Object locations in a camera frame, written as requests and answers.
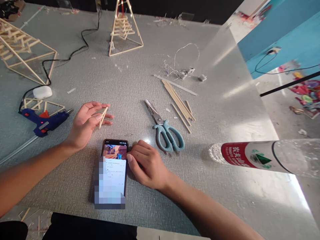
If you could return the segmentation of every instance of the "red bottle label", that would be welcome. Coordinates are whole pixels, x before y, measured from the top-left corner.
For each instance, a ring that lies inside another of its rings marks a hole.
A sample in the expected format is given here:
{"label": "red bottle label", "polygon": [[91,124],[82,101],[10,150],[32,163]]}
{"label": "red bottle label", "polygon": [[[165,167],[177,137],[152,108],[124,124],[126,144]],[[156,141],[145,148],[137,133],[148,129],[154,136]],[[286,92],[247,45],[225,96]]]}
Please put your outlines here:
{"label": "red bottle label", "polygon": [[221,146],[224,159],[236,166],[290,173],[275,157],[276,141],[225,143]]}
{"label": "red bottle label", "polygon": [[221,152],[224,159],[232,164],[242,167],[255,167],[246,157],[246,146],[249,142],[225,143],[221,146]]}

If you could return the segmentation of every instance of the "black pole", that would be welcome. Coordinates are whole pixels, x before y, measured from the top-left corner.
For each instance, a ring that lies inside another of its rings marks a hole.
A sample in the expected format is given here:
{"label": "black pole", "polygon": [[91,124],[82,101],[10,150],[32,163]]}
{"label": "black pole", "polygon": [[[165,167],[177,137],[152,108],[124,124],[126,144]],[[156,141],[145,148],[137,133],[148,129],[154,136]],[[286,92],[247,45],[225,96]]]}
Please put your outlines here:
{"label": "black pole", "polygon": [[282,86],[280,86],[280,87],[277,87],[277,88],[275,88],[275,89],[272,89],[272,90],[270,90],[270,91],[268,91],[268,92],[261,93],[261,94],[260,94],[260,97],[266,96],[266,95],[268,95],[268,94],[270,94],[270,93],[277,92],[277,91],[279,91],[279,90],[281,90],[281,89],[284,89],[284,88],[290,87],[290,86],[292,86],[292,85],[301,83],[301,82],[303,82],[303,81],[309,80],[309,79],[314,78],[314,77],[317,77],[317,76],[319,76],[319,75],[320,75],[320,71],[319,71],[319,72],[316,72],[316,73],[313,73],[313,74],[311,74],[311,75],[309,75],[309,76],[303,77],[303,78],[301,78],[301,79],[299,79],[299,80],[296,80],[296,81],[293,81],[293,82],[291,82],[291,83],[287,83],[287,84],[285,84],[285,85],[282,85]]}

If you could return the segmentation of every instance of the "black cable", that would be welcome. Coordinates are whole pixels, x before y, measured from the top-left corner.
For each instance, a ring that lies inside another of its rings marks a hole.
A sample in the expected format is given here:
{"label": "black cable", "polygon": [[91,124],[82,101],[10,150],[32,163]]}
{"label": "black cable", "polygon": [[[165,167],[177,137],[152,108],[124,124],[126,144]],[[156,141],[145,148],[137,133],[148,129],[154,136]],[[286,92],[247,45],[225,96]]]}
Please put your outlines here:
{"label": "black cable", "polygon": [[69,56],[68,59],[47,59],[47,60],[42,61],[42,67],[43,67],[43,70],[44,70],[44,72],[45,72],[45,74],[46,74],[46,77],[47,77],[47,79],[48,79],[49,82],[48,82],[48,84],[46,84],[46,85],[37,86],[37,87],[31,88],[31,89],[29,89],[28,91],[26,91],[26,92],[23,94],[23,97],[22,97],[22,99],[21,99],[20,106],[19,106],[19,112],[18,112],[18,113],[21,114],[21,107],[22,107],[22,105],[23,105],[23,101],[24,101],[26,95],[28,94],[28,92],[30,92],[30,91],[38,88],[38,87],[50,86],[50,85],[51,85],[52,82],[51,82],[51,80],[50,80],[50,78],[49,78],[49,75],[48,75],[48,72],[47,72],[47,70],[46,70],[46,68],[45,68],[45,66],[44,66],[44,63],[45,63],[45,62],[68,62],[68,61],[71,60],[72,56],[73,56],[76,52],[79,52],[79,51],[81,51],[82,49],[85,49],[85,51],[89,49],[89,45],[88,45],[88,43],[86,42],[86,40],[84,39],[83,33],[84,33],[84,32],[87,32],[87,31],[98,31],[98,30],[99,30],[100,16],[101,16],[100,14],[102,14],[101,6],[100,6],[100,10],[99,10],[99,12],[98,12],[98,26],[97,26],[97,28],[85,29],[85,30],[82,30],[82,31],[81,31],[81,37],[82,37],[82,40],[84,41],[85,45],[83,45],[82,47],[80,47],[80,48],[78,48],[77,50],[73,51],[73,52],[70,54],[70,56]]}
{"label": "black cable", "polygon": [[263,58],[258,62],[258,64],[257,64],[256,67],[254,68],[254,71],[253,71],[252,73],[258,72],[258,73],[263,73],[263,74],[275,75],[275,74],[280,74],[280,73],[285,73],[285,72],[291,72],[291,71],[298,71],[298,70],[309,69],[309,68],[314,68],[314,67],[316,67],[316,66],[320,66],[320,64],[317,64],[317,65],[314,65],[314,66],[308,67],[308,68],[292,69],[292,70],[288,70],[288,71],[284,71],[284,72],[279,72],[279,73],[264,73],[264,72],[259,72],[258,69],[262,68],[263,66],[265,66],[266,64],[268,64],[269,62],[271,62],[271,61],[277,56],[277,52],[275,52],[276,55],[275,55],[270,61],[268,61],[267,63],[265,63],[264,65],[262,65],[261,67],[259,67],[259,68],[257,69],[257,66],[259,65],[259,63],[261,63],[261,61],[262,61],[266,56],[268,56],[271,52],[273,52],[273,50],[270,50],[266,55],[263,56]]}
{"label": "black cable", "polygon": [[264,55],[264,57],[258,62],[258,64],[256,65],[256,67],[255,67],[255,69],[254,69],[254,71],[253,71],[252,73],[256,72],[257,70],[259,70],[260,68],[264,67],[264,66],[267,65],[269,62],[271,62],[273,59],[275,59],[275,57],[278,55],[278,53],[275,52],[275,55],[274,55],[274,57],[273,57],[271,60],[269,60],[268,62],[266,62],[265,64],[263,64],[261,67],[259,67],[259,68],[257,69],[257,66],[259,65],[259,63],[261,63],[262,60],[263,60],[266,56],[268,56],[268,55],[269,55],[269,53],[267,53],[266,55]]}

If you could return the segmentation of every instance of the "hand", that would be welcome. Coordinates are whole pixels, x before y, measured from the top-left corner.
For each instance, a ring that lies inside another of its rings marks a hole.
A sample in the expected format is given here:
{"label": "hand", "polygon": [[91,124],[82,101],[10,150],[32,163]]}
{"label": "hand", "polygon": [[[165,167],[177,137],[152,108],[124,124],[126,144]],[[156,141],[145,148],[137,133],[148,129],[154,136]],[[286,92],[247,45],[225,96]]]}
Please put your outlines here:
{"label": "hand", "polygon": [[[110,104],[99,102],[88,102],[82,105],[73,120],[73,125],[69,136],[63,142],[64,145],[71,147],[75,152],[83,149],[89,142],[92,132],[99,125],[101,113],[96,113],[102,108],[110,107]],[[114,118],[113,115],[106,113],[106,118]],[[102,125],[111,125],[112,122],[103,120]]]}
{"label": "hand", "polygon": [[140,184],[159,191],[168,186],[172,173],[163,164],[158,150],[140,140],[127,154],[127,158],[129,167]]}

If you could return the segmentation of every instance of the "smartphone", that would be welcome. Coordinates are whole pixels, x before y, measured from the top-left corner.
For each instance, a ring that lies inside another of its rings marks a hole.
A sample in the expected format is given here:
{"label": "smartphone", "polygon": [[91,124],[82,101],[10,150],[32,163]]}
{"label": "smartphone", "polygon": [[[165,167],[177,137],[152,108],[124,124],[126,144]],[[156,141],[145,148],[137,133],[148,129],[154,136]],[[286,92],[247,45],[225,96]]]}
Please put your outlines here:
{"label": "smartphone", "polygon": [[128,141],[103,140],[95,177],[95,209],[125,209]]}

